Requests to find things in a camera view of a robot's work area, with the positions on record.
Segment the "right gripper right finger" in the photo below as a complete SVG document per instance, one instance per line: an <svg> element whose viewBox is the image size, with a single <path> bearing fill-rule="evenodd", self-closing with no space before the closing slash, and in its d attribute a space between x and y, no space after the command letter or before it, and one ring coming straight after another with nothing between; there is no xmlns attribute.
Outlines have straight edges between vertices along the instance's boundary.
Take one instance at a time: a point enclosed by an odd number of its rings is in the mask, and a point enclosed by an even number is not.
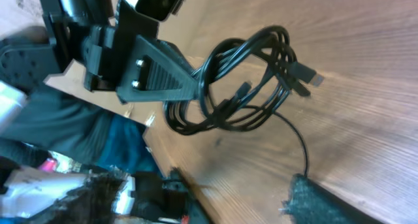
<svg viewBox="0 0 418 224"><path fill-rule="evenodd" d="M301 174L293 176L280 212L296 224L382 224Z"/></svg>

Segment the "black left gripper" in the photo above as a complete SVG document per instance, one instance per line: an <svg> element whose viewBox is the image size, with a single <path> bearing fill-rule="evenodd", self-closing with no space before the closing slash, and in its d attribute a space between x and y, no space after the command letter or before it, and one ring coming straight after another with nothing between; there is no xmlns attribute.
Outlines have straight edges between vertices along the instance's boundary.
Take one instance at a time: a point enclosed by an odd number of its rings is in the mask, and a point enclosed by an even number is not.
<svg viewBox="0 0 418 224"><path fill-rule="evenodd" d="M114 91L123 103L197 98L195 69L176 45L157 35L157 0L42 0L50 36L46 74L61 74L76 60L84 87Z"/></svg>

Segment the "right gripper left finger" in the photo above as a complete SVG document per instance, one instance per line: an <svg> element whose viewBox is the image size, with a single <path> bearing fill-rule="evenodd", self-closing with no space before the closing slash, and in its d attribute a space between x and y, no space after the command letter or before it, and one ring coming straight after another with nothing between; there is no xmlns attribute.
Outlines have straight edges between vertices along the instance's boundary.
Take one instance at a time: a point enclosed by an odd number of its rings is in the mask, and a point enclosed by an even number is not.
<svg viewBox="0 0 418 224"><path fill-rule="evenodd" d="M30 223L113 223L131 211L131 177L124 172L49 174L36 185Z"/></svg>

